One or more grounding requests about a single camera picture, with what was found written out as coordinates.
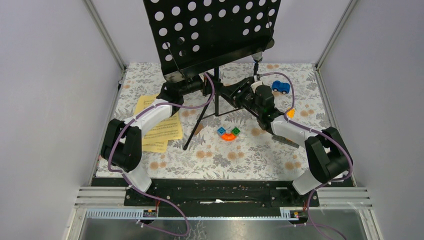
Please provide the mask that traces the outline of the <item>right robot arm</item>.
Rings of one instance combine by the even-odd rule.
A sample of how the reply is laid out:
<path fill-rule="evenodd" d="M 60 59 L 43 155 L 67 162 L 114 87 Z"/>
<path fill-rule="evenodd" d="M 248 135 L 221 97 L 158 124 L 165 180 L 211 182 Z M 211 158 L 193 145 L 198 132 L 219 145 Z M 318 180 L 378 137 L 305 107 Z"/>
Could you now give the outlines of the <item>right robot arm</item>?
<path fill-rule="evenodd" d="M 292 181 L 292 189 L 286 193 L 291 205 L 301 205 L 309 192 L 352 170 L 352 159 L 338 130 L 329 127 L 318 131 L 292 121 L 287 112 L 276 108 L 270 86 L 256 81 L 254 77 L 247 77 L 235 84 L 220 87 L 219 92 L 233 107 L 244 108 L 253 114 L 264 131 L 286 138 L 305 149 L 308 169 Z"/>

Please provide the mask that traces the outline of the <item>yellow sheet music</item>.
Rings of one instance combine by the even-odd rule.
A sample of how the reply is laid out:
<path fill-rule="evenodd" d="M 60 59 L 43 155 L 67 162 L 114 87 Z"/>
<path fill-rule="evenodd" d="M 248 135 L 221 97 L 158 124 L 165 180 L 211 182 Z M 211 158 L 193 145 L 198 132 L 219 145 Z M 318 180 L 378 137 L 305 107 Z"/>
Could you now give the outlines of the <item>yellow sheet music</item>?
<path fill-rule="evenodd" d="M 143 142 L 146 144 L 164 142 L 168 140 L 179 140 L 183 138 L 183 129 L 179 114 L 176 113 L 170 118 L 161 121 L 158 125 L 148 131 Z"/>
<path fill-rule="evenodd" d="M 134 116 L 140 113 L 142 110 L 150 106 L 156 99 L 157 95 L 144 95 L 140 96 L 137 104 L 135 105 Z M 165 153 L 168 146 L 168 140 L 164 137 L 159 136 L 161 131 L 159 130 L 160 124 L 146 132 L 142 139 L 142 150 L 144 152 L 153 153 Z"/>

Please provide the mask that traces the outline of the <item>black music stand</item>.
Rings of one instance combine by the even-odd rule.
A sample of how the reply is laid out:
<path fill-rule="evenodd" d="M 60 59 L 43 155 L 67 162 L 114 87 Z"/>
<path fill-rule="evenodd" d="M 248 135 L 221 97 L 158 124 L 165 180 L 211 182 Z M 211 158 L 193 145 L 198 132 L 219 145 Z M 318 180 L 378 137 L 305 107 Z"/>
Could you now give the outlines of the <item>black music stand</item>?
<path fill-rule="evenodd" d="M 223 85 L 219 67 L 274 46 L 278 0 L 146 0 L 144 7 L 166 83 Z"/>

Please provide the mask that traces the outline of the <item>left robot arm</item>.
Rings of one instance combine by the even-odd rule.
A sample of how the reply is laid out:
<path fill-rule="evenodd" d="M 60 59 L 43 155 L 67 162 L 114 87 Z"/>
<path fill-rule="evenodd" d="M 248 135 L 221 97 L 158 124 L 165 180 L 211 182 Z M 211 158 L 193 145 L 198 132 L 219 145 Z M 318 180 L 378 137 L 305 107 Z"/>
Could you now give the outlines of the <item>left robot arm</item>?
<path fill-rule="evenodd" d="M 125 120 L 112 119 L 106 129 L 100 156 L 107 160 L 107 169 L 121 174 L 135 190 L 136 199 L 144 206 L 152 204 L 155 192 L 150 188 L 152 179 L 141 166 L 142 140 L 146 133 L 160 122 L 174 116 L 184 105 L 184 96 L 200 91 L 209 98 L 201 107 L 207 107 L 215 95 L 213 80 L 198 77 L 179 83 L 165 82 L 156 99 L 141 112 Z"/>

